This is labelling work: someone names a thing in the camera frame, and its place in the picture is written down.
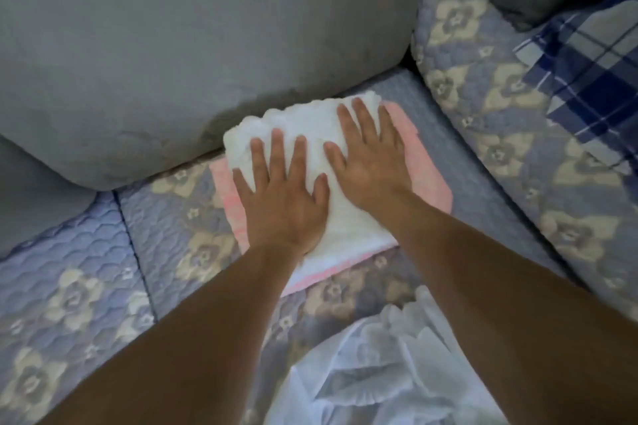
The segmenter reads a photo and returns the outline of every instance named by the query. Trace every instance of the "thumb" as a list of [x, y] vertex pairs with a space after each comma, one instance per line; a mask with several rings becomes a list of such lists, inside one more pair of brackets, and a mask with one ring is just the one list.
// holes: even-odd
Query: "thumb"
[[328, 213], [328, 200], [330, 199], [330, 187], [328, 186], [328, 175], [322, 173], [315, 179], [313, 188], [313, 199], [326, 213]]
[[341, 148], [336, 143], [327, 141], [323, 144], [323, 152], [325, 157], [328, 158], [328, 163], [334, 170], [337, 179], [341, 179], [341, 174], [346, 170], [346, 159], [341, 153]]

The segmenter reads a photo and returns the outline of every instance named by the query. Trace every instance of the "blue plaid fabric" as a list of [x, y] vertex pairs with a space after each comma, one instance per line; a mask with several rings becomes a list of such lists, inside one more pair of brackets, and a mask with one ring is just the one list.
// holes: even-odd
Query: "blue plaid fabric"
[[547, 117], [602, 163], [638, 174], [638, 0], [556, 16], [515, 49]]

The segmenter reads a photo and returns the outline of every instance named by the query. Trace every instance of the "pink cloth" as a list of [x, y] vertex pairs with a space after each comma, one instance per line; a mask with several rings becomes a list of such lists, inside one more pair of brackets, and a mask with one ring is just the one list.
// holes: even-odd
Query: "pink cloth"
[[[450, 213], [452, 210], [452, 193], [423, 147], [417, 128], [404, 113], [401, 106], [394, 102], [384, 102], [383, 104], [387, 107], [394, 126], [401, 134], [401, 138], [403, 138], [406, 164], [408, 172], [410, 172], [414, 192], [432, 206], [443, 212]], [[233, 183], [232, 172], [228, 168], [227, 159], [222, 157], [213, 161], [211, 163], [211, 172], [216, 191], [223, 202], [226, 217], [239, 243], [239, 249], [242, 253], [246, 252], [249, 246], [248, 234], [246, 233], [246, 214]], [[282, 295], [286, 296], [287, 294], [301, 291], [353, 266], [357, 262], [371, 257], [375, 253], [377, 252], [362, 254], [356, 259], [348, 260], [321, 273], [307, 276], [301, 282], [286, 287]]]

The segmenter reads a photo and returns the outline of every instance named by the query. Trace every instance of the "person's right hand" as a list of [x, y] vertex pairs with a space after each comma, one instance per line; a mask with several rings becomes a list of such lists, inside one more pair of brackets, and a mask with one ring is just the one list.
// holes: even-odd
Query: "person's right hand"
[[403, 141], [387, 109], [379, 106], [381, 133], [377, 135], [363, 101], [356, 98], [352, 107], [361, 132], [344, 105], [337, 109], [348, 147], [348, 160], [333, 142], [325, 143], [323, 150], [346, 198], [374, 216], [375, 209], [393, 192], [410, 192], [412, 182], [405, 164]]

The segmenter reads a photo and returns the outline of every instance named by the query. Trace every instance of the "plaid garment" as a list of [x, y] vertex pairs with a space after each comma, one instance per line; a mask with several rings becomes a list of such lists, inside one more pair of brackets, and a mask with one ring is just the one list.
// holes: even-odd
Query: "plaid garment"
[[515, 48], [523, 81], [551, 96], [547, 117], [595, 158], [638, 174], [638, 0], [556, 16]]

